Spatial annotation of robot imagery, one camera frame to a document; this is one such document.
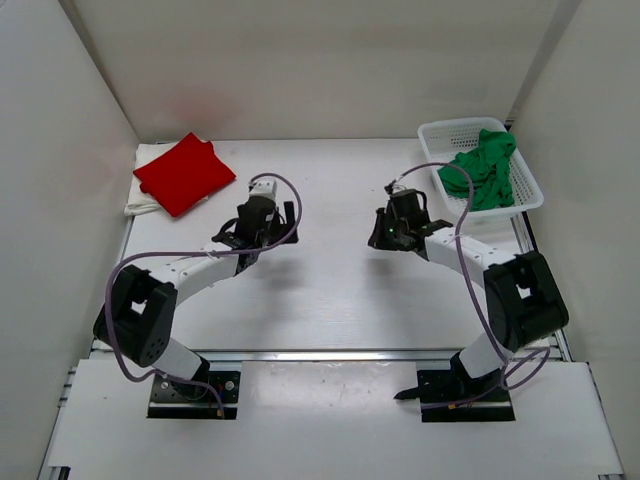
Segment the red t shirt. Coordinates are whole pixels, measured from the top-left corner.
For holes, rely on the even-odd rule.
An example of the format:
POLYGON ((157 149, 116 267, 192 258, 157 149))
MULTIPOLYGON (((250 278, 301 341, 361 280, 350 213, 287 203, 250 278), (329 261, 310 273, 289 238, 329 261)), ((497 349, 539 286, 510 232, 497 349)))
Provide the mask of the red t shirt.
POLYGON ((213 143, 194 133, 183 137, 145 166, 133 170, 142 193, 178 218, 211 194, 230 185, 236 174, 216 155, 213 143))

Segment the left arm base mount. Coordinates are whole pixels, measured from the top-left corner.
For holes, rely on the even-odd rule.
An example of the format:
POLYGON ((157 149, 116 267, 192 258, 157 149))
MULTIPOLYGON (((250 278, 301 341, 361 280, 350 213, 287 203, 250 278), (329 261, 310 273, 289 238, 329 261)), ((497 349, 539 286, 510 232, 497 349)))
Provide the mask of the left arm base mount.
POLYGON ((212 366, 206 388, 171 382, 156 375, 149 394, 147 417, 171 420, 235 420, 241 383, 239 366, 212 366))

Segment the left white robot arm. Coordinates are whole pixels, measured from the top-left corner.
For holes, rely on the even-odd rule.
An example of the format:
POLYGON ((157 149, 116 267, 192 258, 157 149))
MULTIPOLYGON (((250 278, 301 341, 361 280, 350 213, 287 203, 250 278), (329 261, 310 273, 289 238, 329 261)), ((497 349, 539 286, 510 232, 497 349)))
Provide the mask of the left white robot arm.
POLYGON ((96 339, 111 345, 139 367, 165 376, 179 395, 196 401, 211 392, 210 363, 171 337, 177 307, 217 282, 232 279, 253 266, 258 250, 278 241, 298 241, 294 203, 280 211, 275 196, 251 193, 195 257, 175 259, 157 269, 134 264, 115 277, 110 295, 114 334, 101 310, 93 326, 96 339))

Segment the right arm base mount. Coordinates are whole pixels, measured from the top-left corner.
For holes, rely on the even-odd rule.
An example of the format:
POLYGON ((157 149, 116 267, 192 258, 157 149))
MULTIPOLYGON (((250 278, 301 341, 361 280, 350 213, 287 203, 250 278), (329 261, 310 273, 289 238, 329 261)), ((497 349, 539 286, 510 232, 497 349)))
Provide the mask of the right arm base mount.
POLYGON ((394 395, 398 402, 418 400, 423 423, 483 423, 516 420, 511 397, 502 386, 504 368, 471 378, 456 353, 448 369, 417 371, 417 385, 394 395))

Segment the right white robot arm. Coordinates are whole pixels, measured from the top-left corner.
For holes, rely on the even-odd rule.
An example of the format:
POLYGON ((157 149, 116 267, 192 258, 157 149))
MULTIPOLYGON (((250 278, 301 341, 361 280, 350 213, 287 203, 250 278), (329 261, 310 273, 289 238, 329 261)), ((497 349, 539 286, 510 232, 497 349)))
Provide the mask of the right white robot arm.
POLYGON ((568 324, 568 310, 542 254, 512 254, 462 235, 458 225, 431 219, 426 194, 419 190, 389 185, 385 191, 388 202, 376 210, 368 246, 411 252, 461 274, 474 305, 479 304, 474 287, 484 291, 484 332, 450 361, 455 396, 476 397, 519 350, 568 324))

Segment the green t shirt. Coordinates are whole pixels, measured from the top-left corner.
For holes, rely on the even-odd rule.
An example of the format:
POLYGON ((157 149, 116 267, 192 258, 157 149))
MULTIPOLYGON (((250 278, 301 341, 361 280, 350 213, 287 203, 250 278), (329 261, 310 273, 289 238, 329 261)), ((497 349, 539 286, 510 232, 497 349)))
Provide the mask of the green t shirt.
POLYGON ((510 160, 515 150, 516 140, 512 134, 482 129, 473 150, 458 153, 450 162, 451 167, 438 171, 446 193, 458 199, 468 198, 469 183, 459 171, 462 169, 473 184, 472 211, 513 206, 510 160))

